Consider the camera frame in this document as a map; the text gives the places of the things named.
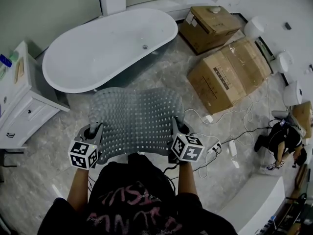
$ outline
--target white cable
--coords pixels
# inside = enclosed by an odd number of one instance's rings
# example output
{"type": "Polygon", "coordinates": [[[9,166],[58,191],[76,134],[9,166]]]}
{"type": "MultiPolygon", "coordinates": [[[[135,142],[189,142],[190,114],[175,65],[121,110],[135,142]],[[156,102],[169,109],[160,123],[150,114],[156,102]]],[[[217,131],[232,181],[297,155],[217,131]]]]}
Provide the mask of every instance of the white cable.
{"type": "Polygon", "coordinates": [[[238,140],[238,139],[236,139],[236,140],[237,140],[240,144],[242,144],[242,145],[244,145],[244,146],[253,145],[253,144],[254,144],[254,137],[253,137],[253,135],[251,134],[251,131],[249,131],[249,130],[247,129],[247,127],[246,127],[246,124],[245,124],[245,117],[247,118],[248,122],[252,122],[252,121],[253,121],[253,113],[252,113],[253,105],[254,105],[254,104],[257,104],[257,103],[259,103],[259,102],[261,102],[261,101],[262,101],[263,99],[265,99],[267,96],[268,96],[268,108],[269,108],[269,81],[268,81],[268,80],[267,80],[267,83],[268,83],[267,92],[266,92],[266,94],[265,94],[263,97],[261,97],[261,99],[259,99],[259,100],[256,101],[256,102],[253,102],[252,99],[251,99],[251,97],[249,96],[249,98],[250,98],[250,100],[252,101],[252,103],[249,105],[249,107],[248,107],[246,110],[240,110],[240,111],[235,111],[235,110],[233,110],[233,111],[230,111],[230,112],[226,112],[226,113],[224,113],[224,114],[220,117],[220,119],[219,119],[217,122],[215,122],[215,123],[207,123],[207,122],[205,122],[204,120],[202,120],[202,118],[200,117],[200,115],[198,114],[198,112],[197,112],[196,110],[194,110],[194,109],[187,109],[187,110],[185,110],[185,113],[186,113],[187,111],[194,111],[194,112],[198,115],[198,117],[200,118],[200,120],[202,121],[202,123],[207,124],[207,125],[214,125],[214,124],[219,123],[219,122],[222,120],[222,118],[223,118],[225,115],[227,115],[227,114],[230,114],[230,113],[233,113],[233,112],[237,112],[237,113],[246,112],[246,114],[245,114],[244,117],[243,117],[243,124],[244,124],[245,129],[247,130],[247,133],[249,133],[250,136],[252,137],[252,142],[249,143],[249,144],[243,144],[240,140],[238,140]]]}
{"type": "MultiPolygon", "coordinates": [[[[194,135],[194,134],[196,134],[196,135],[202,135],[202,136],[205,136],[205,137],[208,137],[208,138],[216,138],[217,141],[221,143],[221,141],[220,141],[217,137],[215,137],[215,136],[208,136],[208,135],[205,135],[205,134],[202,134],[202,133],[193,133],[192,135],[194,135]]],[[[205,175],[204,177],[201,176],[201,174],[200,174],[201,168],[200,168],[200,169],[198,170],[198,172],[199,172],[199,177],[201,177],[201,178],[203,178],[203,179],[207,177],[207,175],[209,174],[209,171],[208,171],[208,169],[207,169],[207,166],[208,166],[214,159],[216,159],[217,155],[221,154],[221,152],[222,152],[222,146],[221,146],[221,151],[220,151],[220,152],[217,152],[217,151],[216,151],[216,153],[215,153],[216,156],[215,156],[213,159],[211,159],[210,162],[208,162],[208,161],[207,161],[207,155],[209,155],[209,149],[206,150],[205,163],[203,163],[203,164],[200,165],[200,167],[202,167],[203,165],[206,165],[206,166],[205,166],[205,168],[206,168],[206,175],[205,175]]]]}

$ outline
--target white freestanding bathtub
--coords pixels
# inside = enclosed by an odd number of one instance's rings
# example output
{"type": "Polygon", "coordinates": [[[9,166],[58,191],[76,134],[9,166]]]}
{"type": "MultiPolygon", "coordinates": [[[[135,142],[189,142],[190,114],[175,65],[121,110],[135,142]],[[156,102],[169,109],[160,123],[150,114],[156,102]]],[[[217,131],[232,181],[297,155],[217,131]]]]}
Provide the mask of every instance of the white freestanding bathtub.
{"type": "Polygon", "coordinates": [[[174,19],[159,10],[130,10],[97,19],[50,45],[43,61],[45,79],[62,92],[90,91],[174,39],[177,31],[174,19]]]}

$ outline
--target box label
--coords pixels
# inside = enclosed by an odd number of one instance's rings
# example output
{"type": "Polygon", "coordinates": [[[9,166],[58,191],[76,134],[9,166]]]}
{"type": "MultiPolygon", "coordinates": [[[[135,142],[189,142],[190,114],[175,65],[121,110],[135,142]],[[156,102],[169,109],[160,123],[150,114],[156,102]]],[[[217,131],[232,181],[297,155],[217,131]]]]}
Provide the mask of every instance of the box label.
{"type": "Polygon", "coordinates": [[[187,17],[186,17],[186,22],[191,24],[191,21],[194,18],[194,14],[192,14],[191,12],[188,13],[187,17]]]}
{"type": "Polygon", "coordinates": [[[197,23],[196,19],[193,19],[193,20],[191,21],[191,24],[192,24],[194,27],[196,27],[198,23],[197,23]]]}
{"type": "Polygon", "coordinates": [[[222,82],[222,84],[224,85],[225,89],[228,91],[229,86],[230,86],[230,82],[229,82],[228,78],[226,77],[225,72],[221,69],[221,66],[217,66],[213,70],[215,71],[216,75],[219,77],[219,79],[222,82]]]}

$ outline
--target power strip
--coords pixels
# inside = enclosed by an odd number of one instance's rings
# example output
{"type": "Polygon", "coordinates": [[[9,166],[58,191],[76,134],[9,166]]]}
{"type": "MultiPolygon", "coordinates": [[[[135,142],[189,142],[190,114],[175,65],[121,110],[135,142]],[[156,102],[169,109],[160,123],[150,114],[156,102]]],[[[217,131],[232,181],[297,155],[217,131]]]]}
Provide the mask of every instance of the power strip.
{"type": "Polygon", "coordinates": [[[213,153],[213,152],[215,152],[215,151],[217,151],[218,149],[221,149],[222,148],[222,145],[221,145],[221,142],[216,142],[216,144],[215,145],[213,145],[212,147],[211,147],[211,149],[209,149],[209,153],[213,153]]]}

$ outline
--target black t-shirt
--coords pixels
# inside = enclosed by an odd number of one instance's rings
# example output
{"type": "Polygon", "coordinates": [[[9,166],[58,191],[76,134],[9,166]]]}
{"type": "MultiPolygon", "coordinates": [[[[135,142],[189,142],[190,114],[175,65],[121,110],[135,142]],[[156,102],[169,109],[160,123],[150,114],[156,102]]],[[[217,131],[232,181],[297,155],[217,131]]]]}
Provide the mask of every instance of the black t-shirt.
{"type": "Polygon", "coordinates": [[[277,155],[277,147],[281,142],[285,142],[285,151],[292,153],[296,147],[302,144],[300,134],[291,126],[281,127],[279,123],[275,124],[268,136],[269,149],[277,155]]]}
{"type": "Polygon", "coordinates": [[[79,216],[58,198],[38,234],[236,234],[229,222],[204,210],[197,195],[175,196],[164,179],[156,167],[109,163],[93,187],[86,213],[79,216]]]}

